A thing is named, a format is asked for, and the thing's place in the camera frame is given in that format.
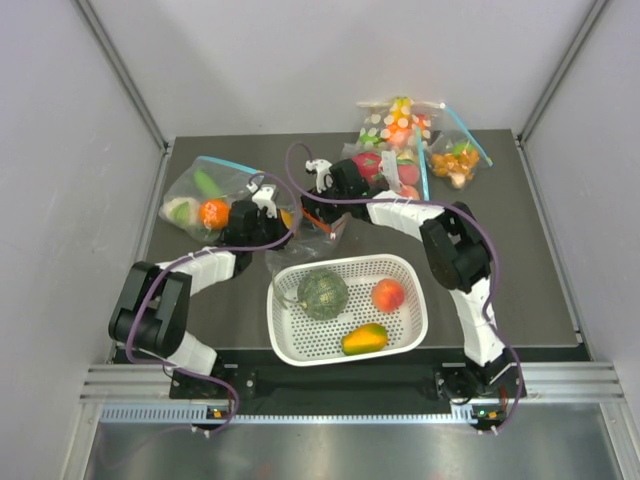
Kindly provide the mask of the fake brown pear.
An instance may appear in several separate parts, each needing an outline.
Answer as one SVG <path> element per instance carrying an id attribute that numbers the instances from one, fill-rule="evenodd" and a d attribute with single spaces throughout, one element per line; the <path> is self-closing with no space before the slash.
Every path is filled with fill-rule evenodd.
<path id="1" fill-rule="evenodd" d="M 282 221 L 286 228 L 291 229 L 294 226 L 294 216 L 287 210 L 279 210 Z"/>

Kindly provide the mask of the red zip clear bag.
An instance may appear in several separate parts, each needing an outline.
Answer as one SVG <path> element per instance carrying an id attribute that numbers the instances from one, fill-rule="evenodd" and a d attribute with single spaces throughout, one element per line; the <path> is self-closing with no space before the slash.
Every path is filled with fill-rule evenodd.
<path id="1" fill-rule="evenodd" d="M 302 210 L 284 195 L 277 197 L 278 213 L 280 209 L 301 216 L 300 222 L 291 237 L 273 249 L 264 253 L 266 268 L 272 276 L 282 270 L 306 263 L 320 261 L 329 257 L 341 239 L 347 218 L 342 217 L 334 225 L 326 225 L 308 217 Z"/>

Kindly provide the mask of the fake netted green melon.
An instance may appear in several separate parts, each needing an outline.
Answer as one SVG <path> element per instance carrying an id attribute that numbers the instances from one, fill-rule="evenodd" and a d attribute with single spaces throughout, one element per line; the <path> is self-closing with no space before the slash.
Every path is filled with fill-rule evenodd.
<path id="1" fill-rule="evenodd" d="M 297 306 L 316 321 L 337 318 L 349 300 L 348 287 L 343 278 L 328 269 L 306 273 L 298 283 L 295 299 L 286 297 L 278 289 L 275 292 L 277 300 L 284 307 Z"/>

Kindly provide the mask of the fake yellow green mango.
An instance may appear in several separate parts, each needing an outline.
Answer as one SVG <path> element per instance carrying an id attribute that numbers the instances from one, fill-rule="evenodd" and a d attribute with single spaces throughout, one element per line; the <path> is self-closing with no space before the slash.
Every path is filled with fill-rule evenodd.
<path id="1" fill-rule="evenodd" d="M 377 323 L 362 325 L 341 340 L 342 352 L 347 356 L 375 353 L 388 344 L 387 329 Z"/>

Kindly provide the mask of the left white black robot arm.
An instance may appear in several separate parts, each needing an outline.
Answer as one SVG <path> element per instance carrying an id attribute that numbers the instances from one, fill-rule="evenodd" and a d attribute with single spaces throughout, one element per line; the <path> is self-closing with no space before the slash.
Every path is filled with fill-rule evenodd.
<path id="1" fill-rule="evenodd" d="M 289 236 L 274 205 L 235 202 L 214 246 L 173 262 L 140 261 L 131 267 L 109 322 L 110 338 L 124 344 L 129 356 L 137 349 L 193 373 L 192 384 L 203 395 L 220 394 L 227 374 L 215 365 L 217 353 L 186 330 L 190 299 L 237 277 L 250 265 L 253 252 L 282 248 Z"/>

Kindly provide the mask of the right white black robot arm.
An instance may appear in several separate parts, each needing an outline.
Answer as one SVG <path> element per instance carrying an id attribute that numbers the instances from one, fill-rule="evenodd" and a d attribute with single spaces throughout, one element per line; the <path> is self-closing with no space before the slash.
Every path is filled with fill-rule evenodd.
<path id="1" fill-rule="evenodd" d="M 495 248 L 464 203 L 415 200 L 371 186 L 352 160 L 305 162 L 315 187 L 304 209 L 323 223 L 349 214 L 422 242 L 432 276 L 448 290 L 464 336 L 467 384 L 476 396 L 498 390 L 512 357 L 497 330 L 491 268 Z"/>

